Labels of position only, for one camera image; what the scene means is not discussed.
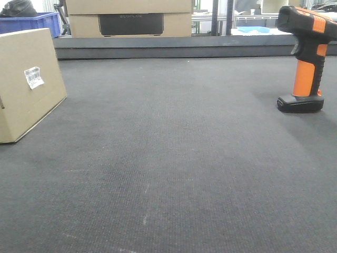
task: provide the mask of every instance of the cardboard box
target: cardboard box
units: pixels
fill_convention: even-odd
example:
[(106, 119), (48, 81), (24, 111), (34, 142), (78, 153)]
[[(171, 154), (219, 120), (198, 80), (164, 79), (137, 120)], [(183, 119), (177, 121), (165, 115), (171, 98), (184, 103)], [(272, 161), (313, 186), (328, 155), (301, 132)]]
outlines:
[(288, 5), (289, 0), (263, 0), (261, 4), (262, 14), (279, 13), (282, 6)]
[(97, 37), (190, 37), (192, 34), (191, 13), (164, 13), (161, 34), (102, 34), (99, 15), (69, 15), (72, 36), (74, 38)]
[(0, 44), (0, 143), (11, 143), (67, 94), (49, 29), (2, 34)]
[(68, 14), (186, 13), (191, 0), (66, 0)]

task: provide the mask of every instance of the orange and black handheld scanner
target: orange and black handheld scanner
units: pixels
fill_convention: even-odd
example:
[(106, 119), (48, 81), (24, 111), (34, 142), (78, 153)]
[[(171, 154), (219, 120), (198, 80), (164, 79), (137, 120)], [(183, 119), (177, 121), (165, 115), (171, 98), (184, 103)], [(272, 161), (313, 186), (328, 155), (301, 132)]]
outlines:
[(319, 90), (328, 44), (337, 39), (337, 23), (330, 17), (294, 6), (280, 9), (277, 27), (298, 40), (292, 54), (298, 59), (292, 95), (279, 97), (283, 112), (316, 112), (323, 108)]

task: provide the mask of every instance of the white surface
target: white surface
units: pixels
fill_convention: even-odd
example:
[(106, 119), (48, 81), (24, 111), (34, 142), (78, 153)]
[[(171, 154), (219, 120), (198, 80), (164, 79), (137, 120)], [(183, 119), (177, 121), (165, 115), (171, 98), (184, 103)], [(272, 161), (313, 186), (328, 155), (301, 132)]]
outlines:
[(291, 33), (285, 33), (281, 32), (277, 28), (271, 28), (268, 33), (261, 33), (257, 30), (250, 31), (248, 33), (240, 32), (237, 29), (232, 29), (232, 35), (241, 35), (241, 36), (256, 36), (256, 35), (282, 35), (282, 34), (291, 34)]

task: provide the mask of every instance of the orange grip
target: orange grip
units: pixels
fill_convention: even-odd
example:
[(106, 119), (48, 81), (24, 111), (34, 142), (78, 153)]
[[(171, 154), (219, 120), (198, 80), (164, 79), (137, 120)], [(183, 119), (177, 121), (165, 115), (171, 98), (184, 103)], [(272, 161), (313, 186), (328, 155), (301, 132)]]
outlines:
[(314, 80), (315, 65), (309, 62), (298, 61), (294, 84), (294, 96), (309, 96)]
[(327, 44), (321, 44), (317, 48), (317, 55), (325, 57), (327, 50), (328, 50), (328, 45)]

